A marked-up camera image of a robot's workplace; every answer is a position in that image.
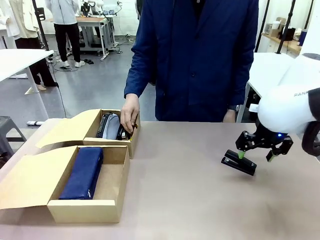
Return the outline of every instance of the navy blue pencil case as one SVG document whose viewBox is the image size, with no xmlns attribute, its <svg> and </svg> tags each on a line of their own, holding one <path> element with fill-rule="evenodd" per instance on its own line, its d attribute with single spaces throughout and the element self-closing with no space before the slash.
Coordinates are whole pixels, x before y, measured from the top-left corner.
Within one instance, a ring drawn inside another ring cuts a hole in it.
<svg viewBox="0 0 320 240">
<path fill-rule="evenodd" d="M 81 147 L 60 200 L 93 199 L 103 163 L 101 147 Z"/>
</svg>

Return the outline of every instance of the white tag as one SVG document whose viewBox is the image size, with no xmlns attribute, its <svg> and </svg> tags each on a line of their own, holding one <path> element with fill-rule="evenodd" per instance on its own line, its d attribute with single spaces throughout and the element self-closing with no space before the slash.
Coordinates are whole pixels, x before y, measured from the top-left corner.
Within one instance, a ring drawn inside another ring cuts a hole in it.
<svg viewBox="0 0 320 240">
<path fill-rule="evenodd" d="M 250 105 L 250 108 L 249 108 L 249 112 L 251 112 L 251 113 L 258 113 L 258 107 L 259 107 L 258 104 L 251 104 L 251 105 Z"/>
</svg>

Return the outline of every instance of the person in white jacket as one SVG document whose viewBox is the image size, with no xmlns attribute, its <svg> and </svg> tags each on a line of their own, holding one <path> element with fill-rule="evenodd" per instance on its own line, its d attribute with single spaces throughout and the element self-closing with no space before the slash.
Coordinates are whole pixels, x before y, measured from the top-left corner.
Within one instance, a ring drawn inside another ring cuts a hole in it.
<svg viewBox="0 0 320 240">
<path fill-rule="evenodd" d="M 39 25 L 32 0 L 0 0 L 0 9 L 3 13 L 0 23 L 6 26 L 8 37 L 14 38 L 17 49 L 41 49 Z M 39 90 L 46 88 L 41 85 L 38 74 L 46 87 L 57 87 L 45 59 L 32 64 L 30 71 Z"/>
<path fill-rule="evenodd" d="M 79 68 L 85 65 L 85 62 L 80 60 L 80 36 L 75 16 L 79 8 L 78 0 L 45 0 L 45 5 L 53 15 L 55 38 L 62 60 L 62 66 L 70 66 L 67 58 L 66 34 L 71 42 L 72 54 L 75 60 L 74 66 Z"/>
</svg>

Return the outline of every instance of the person's left hand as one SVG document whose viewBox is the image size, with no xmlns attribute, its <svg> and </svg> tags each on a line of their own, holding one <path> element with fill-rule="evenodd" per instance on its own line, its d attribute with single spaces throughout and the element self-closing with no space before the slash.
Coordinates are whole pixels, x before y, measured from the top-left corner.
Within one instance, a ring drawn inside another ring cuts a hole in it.
<svg viewBox="0 0 320 240">
<path fill-rule="evenodd" d="M 236 111 L 229 109 L 223 118 L 223 122 L 234 124 L 236 122 Z"/>
</svg>

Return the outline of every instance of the white jacket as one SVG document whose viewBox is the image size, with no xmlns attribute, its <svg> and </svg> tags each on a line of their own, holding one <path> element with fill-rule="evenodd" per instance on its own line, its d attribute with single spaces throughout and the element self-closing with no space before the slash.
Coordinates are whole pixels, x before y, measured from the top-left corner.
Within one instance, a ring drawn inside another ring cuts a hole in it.
<svg viewBox="0 0 320 240">
<path fill-rule="evenodd" d="M 45 0 L 45 5 L 51 11 L 55 24 L 77 23 L 75 14 L 79 8 L 78 0 Z"/>
<path fill-rule="evenodd" d="M 32 0 L 25 0 L 22 5 L 23 8 L 23 21 L 26 29 L 34 31 L 35 28 L 39 28 L 35 9 L 32 4 Z M 20 30 L 16 22 L 15 15 L 10 6 L 9 0 L 0 0 L 0 9 L 4 16 L 0 16 L 0 23 L 6 25 L 6 31 L 8 37 L 18 36 Z"/>
</svg>

